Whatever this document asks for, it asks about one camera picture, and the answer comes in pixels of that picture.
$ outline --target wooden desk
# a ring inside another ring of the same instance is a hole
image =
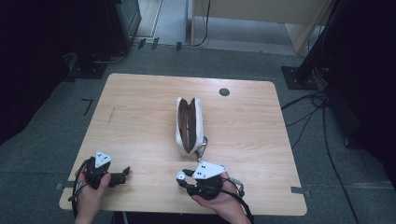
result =
[[[208,2],[209,0],[192,0],[192,45],[194,45],[195,17],[206,17]],[[332,0],[213,0],[210,2],[209,17],[285,23],[291,44],[295,52],[300,53],[315,28],[319,24],[324,25],[322,19],[328,18],[332,2]]]
[[[221,96],[221,88],[230,95]],[[203,161],[226,166],[245,185],[253,215],[305,214],[304,196],[290,191],[301,185],[276,89],[265,81],[110,75],[69,180],[83,160],[102,150],[113,158],[110,173],[132,168],[125,185],[108,191],[104,210],[213,213],[176,182],[178,171],[198,166],[195,155],[181,157],[177,150],[178,96],[201,99],[208,138]],[[71,192],[64,190],[63,209],[71,209]]]

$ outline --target scratch on table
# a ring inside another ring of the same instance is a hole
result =
[[[113,110],[111,111],[110,118],[108,119],[107,125],[110,123],[111,119],[113,118],[113,115],[114,115],[114,111],[115,111],[115,110],[116,110],[116,107],[113,106]]]

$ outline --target human hand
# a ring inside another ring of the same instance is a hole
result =
[[[85,170],[86,168],[84,167],[83,172],[81,172],[78,177],[78,182],[85,183]],[[111,174],[105,174],[100,181],[98,189],[93,189],[91,186],[87,185],[80,190],[77,197],[78,215],[75,224],[93,223],[93,220],[102,208],[103,199],[108,189],[110,179]]]
[[[224,179],[230,178],[227,173],[222,173],[220,176]],[[225,181],[222,189],[231,193],[237,192],[235,185],[230,181]],[[192,199],[203,207],[213,209],[219,216],[232,224],[250,223],[245,215],[241,203],[226,193],[221,192],[218,197],[210,201],[207,201],[198,195],[192,195]]]

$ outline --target person's left hand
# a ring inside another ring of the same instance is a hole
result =
[[[85,170],[78,177],[78,182],[85,183]],[[93,189],[87,185],[83,187],[77,197],[78,203],[78,215],[76,217],[75,224],[92,223],[96,215],[102,208],[103,199],[108,189],[108,183],[110,183],[111,174],[105,174],[101,181],[98,189]]]

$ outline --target light wood tabletop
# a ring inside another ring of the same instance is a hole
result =
[[[228,96],[219,94],[226,88]],[[109,76],[68,180],[96,150],[113,158],[109,172],[131,166],[124,185],[108,190],[103,210],[212,214],[180,188],[178,171],[195,170],[175,138],[177,97],[202,101],[208,144],[202,161],[228,168],[245,186],[253,215],[302,216],[304,195],[276,95],[268,81],[132,74]],[[71,209],[64,189],[62,209]]]

